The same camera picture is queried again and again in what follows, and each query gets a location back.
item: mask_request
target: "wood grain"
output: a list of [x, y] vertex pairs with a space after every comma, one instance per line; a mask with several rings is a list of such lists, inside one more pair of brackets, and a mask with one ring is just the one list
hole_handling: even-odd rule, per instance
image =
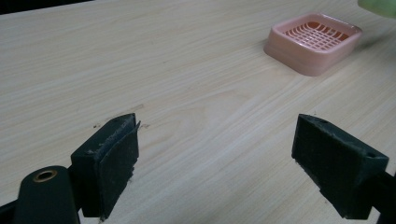
[[[312, 11], [363, 30], [320, 77], [262, 50], [272, 25]], [[113, 0], [0, 16], [0, 204], [135, 112], [141, 156], [107, 223], [376, 223], [374, 209], [340, 218], [290, 154], [305, 113], [387, 154], [395, 173], [394, 24], [342, 0]]]

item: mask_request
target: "table surface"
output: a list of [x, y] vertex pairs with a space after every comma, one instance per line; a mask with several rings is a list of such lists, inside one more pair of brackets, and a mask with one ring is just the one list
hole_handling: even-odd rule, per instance
[[[313, 11], [363, 36], [305, 77], [262, 49], [272, 25]], [[136, 113], [140, 158], [107, 223], [376, 223], [374, 209], [339, 217], [290, 154], [309, 114], [388, 155], [394, 174], [395, 22], [345, 0], [110, 0], [0, 16], [0, 204]]]

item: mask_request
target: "pink soap dish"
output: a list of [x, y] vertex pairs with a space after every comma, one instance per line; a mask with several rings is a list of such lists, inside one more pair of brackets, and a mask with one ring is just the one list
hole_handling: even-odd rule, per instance
[[311, 13], [273, 26], [264, 51], [306, 76], [319, 76], [343, 60], [361, 37], [357, 26]]

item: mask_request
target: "screw hole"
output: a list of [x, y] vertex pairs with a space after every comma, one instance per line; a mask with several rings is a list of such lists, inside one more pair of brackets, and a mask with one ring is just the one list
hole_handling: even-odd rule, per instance
[[375, 154], [373, 152], [367, 153], [367, 157], [375, 158]]
[[35, 175], [33, 180], [36, 183], [46, 182], [48, 180], [51, 180], [57, 174], [58, 174], [58, 172], [56, 172], [55, 170], [47, 170], [47, 171], [43, 171], [43, 172], [40, 172], [37, 175]]

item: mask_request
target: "pink plastic tray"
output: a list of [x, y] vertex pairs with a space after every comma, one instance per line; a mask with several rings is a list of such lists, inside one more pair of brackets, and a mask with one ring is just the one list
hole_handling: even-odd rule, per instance
[[357, 26], [311, 13], [273, 26], [264, 51], [306, 76], [319, 76], [343, 60], [361, 37]]

